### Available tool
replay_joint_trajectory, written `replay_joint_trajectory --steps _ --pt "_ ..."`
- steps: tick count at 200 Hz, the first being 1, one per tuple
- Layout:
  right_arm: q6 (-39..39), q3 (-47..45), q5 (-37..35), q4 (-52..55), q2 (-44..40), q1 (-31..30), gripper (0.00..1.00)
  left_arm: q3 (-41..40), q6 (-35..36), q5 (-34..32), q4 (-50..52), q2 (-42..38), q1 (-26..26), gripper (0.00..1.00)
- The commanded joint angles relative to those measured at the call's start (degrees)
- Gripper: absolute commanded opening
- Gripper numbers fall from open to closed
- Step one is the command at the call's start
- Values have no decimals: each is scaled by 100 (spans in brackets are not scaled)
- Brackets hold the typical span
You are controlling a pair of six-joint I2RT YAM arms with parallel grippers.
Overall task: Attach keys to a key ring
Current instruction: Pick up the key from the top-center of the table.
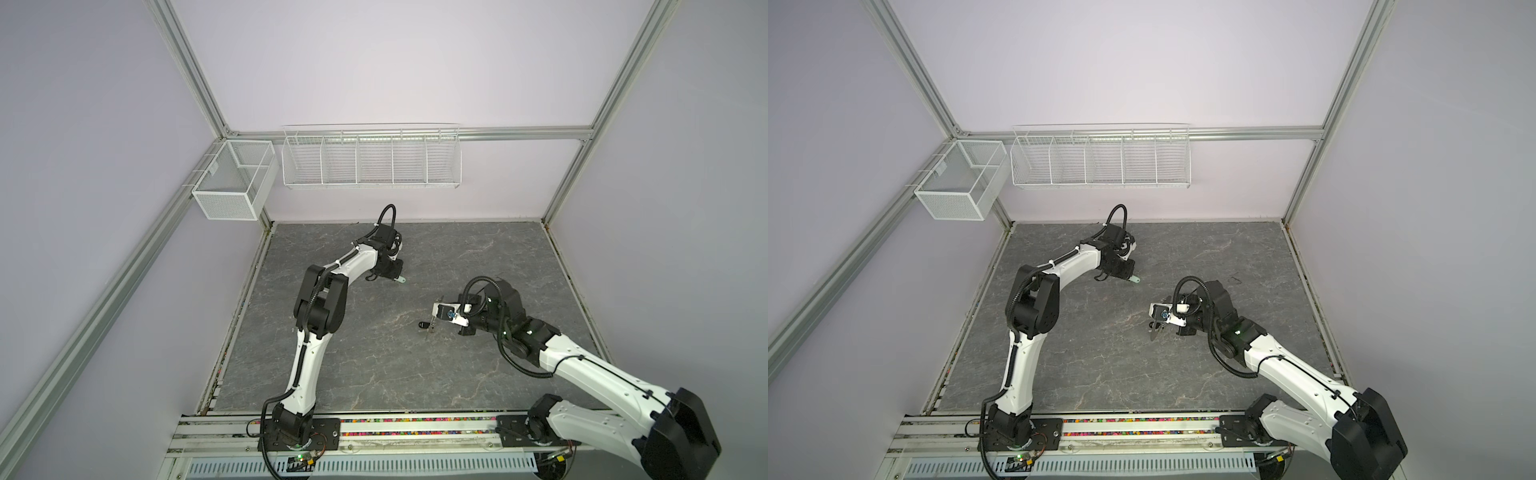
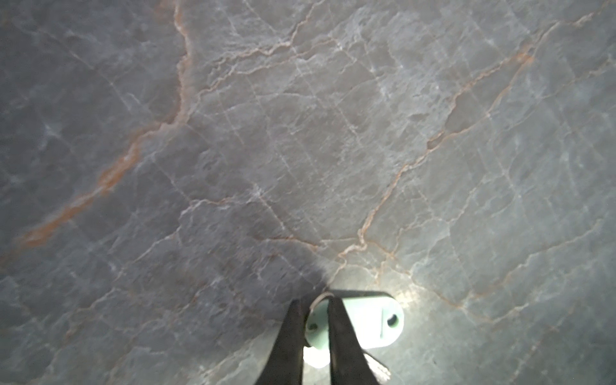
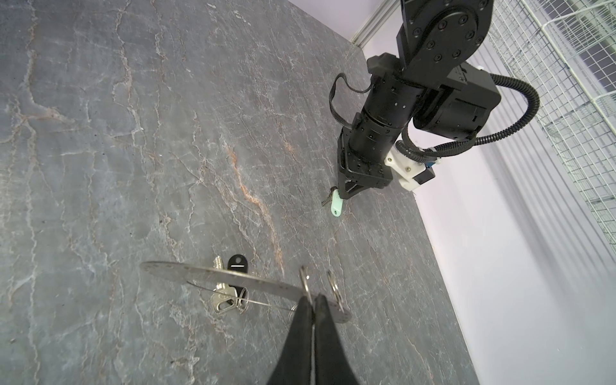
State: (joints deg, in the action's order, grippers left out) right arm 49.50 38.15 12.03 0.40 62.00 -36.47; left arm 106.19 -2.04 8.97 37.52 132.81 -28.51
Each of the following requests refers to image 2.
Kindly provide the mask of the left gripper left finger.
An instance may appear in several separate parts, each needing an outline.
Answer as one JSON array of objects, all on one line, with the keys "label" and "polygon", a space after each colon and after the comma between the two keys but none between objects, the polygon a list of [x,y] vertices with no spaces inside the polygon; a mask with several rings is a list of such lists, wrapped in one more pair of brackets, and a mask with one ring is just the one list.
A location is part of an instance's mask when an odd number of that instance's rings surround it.
[{"label": "left gripper left finger", "polygon": [[305,322],[306,311],[302,302],[299,299],[293,300],[256,385],[303,383]]}]

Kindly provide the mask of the mint green key tag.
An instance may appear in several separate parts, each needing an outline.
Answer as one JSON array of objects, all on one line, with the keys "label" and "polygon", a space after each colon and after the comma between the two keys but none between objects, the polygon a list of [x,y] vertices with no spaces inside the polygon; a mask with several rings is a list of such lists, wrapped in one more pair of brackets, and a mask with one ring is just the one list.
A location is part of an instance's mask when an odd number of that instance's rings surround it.
[{"label": "mint green key tag", "polygon": [[[330,364],[328,301],[331,292],[319,295],[309,308],[305,325],[303,359],[316,369]],[[351,296],[342,298],[343,305],[353,325],[359,345],[364,350],[367,364],[377,381],[386,384],[391,380],[390,370],[368,351],[388,347],[402,334],[404,312],[402,306],[389,295]]]}]

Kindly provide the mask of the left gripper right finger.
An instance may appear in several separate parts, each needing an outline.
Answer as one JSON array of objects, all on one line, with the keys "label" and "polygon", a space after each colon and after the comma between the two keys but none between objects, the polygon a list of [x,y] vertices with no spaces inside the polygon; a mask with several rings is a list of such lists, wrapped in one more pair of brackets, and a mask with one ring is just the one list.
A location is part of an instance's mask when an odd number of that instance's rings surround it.
[{"label": "left gripper right finger", "polygon": [[379,382],[367,363],[341,298],[329,298],[327,315],[330,383],[333,385],[378,385]]}]

